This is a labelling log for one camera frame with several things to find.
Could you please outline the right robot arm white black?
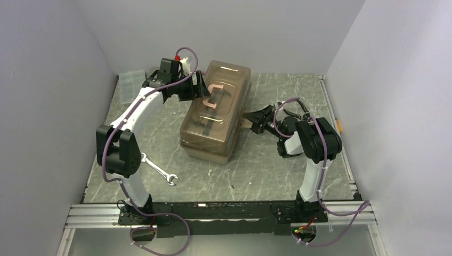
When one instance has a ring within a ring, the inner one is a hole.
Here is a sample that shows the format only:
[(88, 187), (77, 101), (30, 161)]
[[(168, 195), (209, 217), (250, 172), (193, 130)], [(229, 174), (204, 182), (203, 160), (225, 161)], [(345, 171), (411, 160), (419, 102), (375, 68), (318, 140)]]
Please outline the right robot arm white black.
[(269, 105), (261, 110), (243, 114), (256, 134), (268, 131), (278, 138), (277, 152), (282, 158), (304, 155), (307, 158), (305, 175), (297, 191), (294, 215), (299, 221), (307, 221), (314, 209), (324, 207), (322, 192), (328, 168), (342, 151), (342, 140), (331, 123), (324, 117), (303, 117), (288, 113), (282, 120), (276, 119), (276, 111)]

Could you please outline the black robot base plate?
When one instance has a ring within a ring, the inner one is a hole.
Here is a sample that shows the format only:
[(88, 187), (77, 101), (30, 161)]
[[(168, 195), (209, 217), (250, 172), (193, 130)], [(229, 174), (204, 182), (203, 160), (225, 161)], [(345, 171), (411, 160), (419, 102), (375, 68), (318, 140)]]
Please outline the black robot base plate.
[(120, 226), (153, 226), (158, 238), (190, 235), (260, 234), (290, 235), (297, 225), (326, 223), (318, 203), (292, 201), (154, 202), (157, 217), (140, 215), (118, 201)]

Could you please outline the translucent brown tool box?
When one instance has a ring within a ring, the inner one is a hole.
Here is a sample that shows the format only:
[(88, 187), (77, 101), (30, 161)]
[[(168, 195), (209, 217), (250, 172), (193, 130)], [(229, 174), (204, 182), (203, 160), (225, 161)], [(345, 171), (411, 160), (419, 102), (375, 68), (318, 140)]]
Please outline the translucent brown tool box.
[(203, 78), (211, 96), (190, 105), (180, 127), (180, 146), (191, 157), (225, 165), (243, 120), (251, 69), (213, 60)]

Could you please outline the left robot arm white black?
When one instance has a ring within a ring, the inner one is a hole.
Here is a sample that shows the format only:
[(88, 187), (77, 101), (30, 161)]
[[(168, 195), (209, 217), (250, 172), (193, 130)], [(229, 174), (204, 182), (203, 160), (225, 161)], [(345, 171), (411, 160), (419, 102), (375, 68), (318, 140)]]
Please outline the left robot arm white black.
[(200, 70), (191, 71), (187, 59), (163, 58), (141, 85), (138, 96), (125, 112), (110, 125), (100, 125), (95, 133), (96, 159), (105, 182), (118, 182), (125, 203), (133, 207), (132, 217), (148, 223), (154, 214), (152, 197), (145, 189), (139, 167), (142, 162), (137, 136), (151, 115), (168, 98), (179, 101), (210, 97)]

